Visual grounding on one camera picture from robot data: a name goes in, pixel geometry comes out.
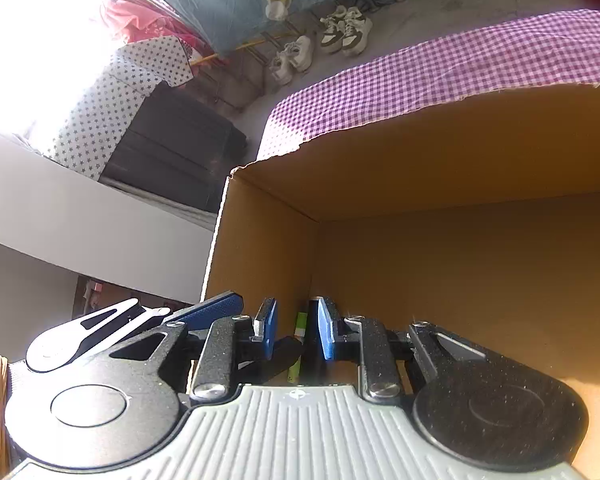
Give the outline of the brown cardboard box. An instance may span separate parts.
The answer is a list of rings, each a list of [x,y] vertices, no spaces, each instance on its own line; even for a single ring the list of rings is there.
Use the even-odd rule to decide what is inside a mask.
[[[204,296],[403,330],[416,320],[559,378],[588,407],[600,479],[600,84],[483,94],[360,128],[228,179]]]

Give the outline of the black cabinet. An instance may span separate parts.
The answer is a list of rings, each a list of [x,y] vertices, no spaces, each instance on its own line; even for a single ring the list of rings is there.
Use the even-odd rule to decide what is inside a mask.
[[[140,106],[100,177],[217,212],[225,179],[246,149],[246,136],[232,122],[163,82]]]

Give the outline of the polka dot white cloth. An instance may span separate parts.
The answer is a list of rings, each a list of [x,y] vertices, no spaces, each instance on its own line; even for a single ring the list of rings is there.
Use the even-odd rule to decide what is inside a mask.
[[[66,112],[49,127],[31,132],[31,145],[53,162],[97,180],[151,93],[160,84],[174,88],[192,79],[181,39],[165,36],[127,44],[111,55]]]

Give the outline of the white green sneaker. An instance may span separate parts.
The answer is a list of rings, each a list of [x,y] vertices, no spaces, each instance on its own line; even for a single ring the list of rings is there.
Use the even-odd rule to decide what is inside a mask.
[[[342,53],[349,58],[360,55],[367,47],[372,27],[372,20],[357,6],[351,6],[344,17]]]
[[[320,47],[325,53],[333,54],[341,49],[344,29],[346,28],[346,22],[344,21],[346,15],[347,8],[340,4],[336,6],[334,12],[320,18],[323,26]]]

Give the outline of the red pink clothing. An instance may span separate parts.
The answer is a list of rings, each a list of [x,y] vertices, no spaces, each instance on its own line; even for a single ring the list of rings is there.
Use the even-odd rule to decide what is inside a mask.
[[[195,64],[209,62],[213,54],[207,41],[177,18],[158,10],[144,0],[106,0],[100,17],[110,32],[125,44],[161,37],[176,37]]]

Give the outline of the purple checkered tablecloth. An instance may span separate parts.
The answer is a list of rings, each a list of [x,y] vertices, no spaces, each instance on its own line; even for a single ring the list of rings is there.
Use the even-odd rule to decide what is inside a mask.
[[[459,32],[344,70],[273,108],[257,158],[470,96],[556,84],[600,84],[600,11],[559,11]]]

